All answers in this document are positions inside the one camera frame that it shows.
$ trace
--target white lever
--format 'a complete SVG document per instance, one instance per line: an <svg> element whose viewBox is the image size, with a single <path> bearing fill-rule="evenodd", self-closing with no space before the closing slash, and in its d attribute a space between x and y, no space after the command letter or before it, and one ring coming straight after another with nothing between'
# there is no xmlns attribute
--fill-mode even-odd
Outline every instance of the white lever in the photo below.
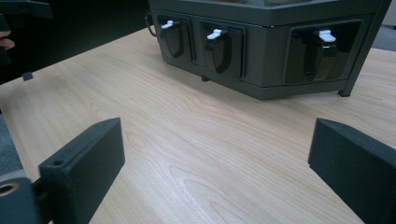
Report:
<svg viewBox="0 0 396 224"><path fill-rule="evenodd" d="M216 39L216 38L218 38L219 36L221 36L221 30L215 29L215 30L213 31L213 34L209 35L209 36L207 37L207 39Z"/></svg>
<svg viewBox="0 0 396 224"><path fill-rule="evenodd" d="M334 42L336 38L332 35L332 31L330 30L324 30L324 31L319 31L319 37L322 39L324 42Z"/></svg>
<svg viewBox="0 0 396 224"><path fill-rule="evenodd" d="M161 28L168 29L169 27L173 26L173 21L168 21L165 25L162 25Z"/></svg>

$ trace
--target gray plastic housing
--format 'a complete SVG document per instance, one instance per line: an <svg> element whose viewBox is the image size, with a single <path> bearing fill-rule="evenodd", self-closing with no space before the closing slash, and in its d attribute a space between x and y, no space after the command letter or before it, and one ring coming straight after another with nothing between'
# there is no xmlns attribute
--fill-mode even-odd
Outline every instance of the gray plastic housing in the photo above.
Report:
<svg viewBox="0 0 396 224"><path fill-rule="evenodd" d="M167 63L260 100L324 91L349 96L390 4L390 0L239 2L149 0ZM161 35L167 21L181 21L183 28L172 37ZM213 43L205 38L207 26L227 31L230 47L219 41L218 52L215 46L208 53ZM329 43L315 38L323 30L336 37L330 43L332 54L326 52ZM180 57L166 53L177 46L189 50ZM232 48L229 64L219 73L209 62L221 62L221 55L224 62L226 48ZM309 73L321 78L309 78Z"/></svg>

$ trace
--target gray carpet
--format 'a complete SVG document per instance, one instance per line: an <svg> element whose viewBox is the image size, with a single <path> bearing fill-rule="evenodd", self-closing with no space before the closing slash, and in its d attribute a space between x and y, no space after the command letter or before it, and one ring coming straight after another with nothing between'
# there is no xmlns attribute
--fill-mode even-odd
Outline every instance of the gray carpet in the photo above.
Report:
<svg viewBox="0 0 396 224"><path fill-rule="evenodd" d="M382 26L375 39L373 48L396 51L395 43L396 30L392 26ZM21 168L21 162L9 135L7 125L3 115L0 114L0 176Z"/></svg>
<svg viewBox="0 0 396 224"><path fill-rule="evenodd" d="M373 48L396 51L396 30L394 30L393 26L381 26Z"/></svg>

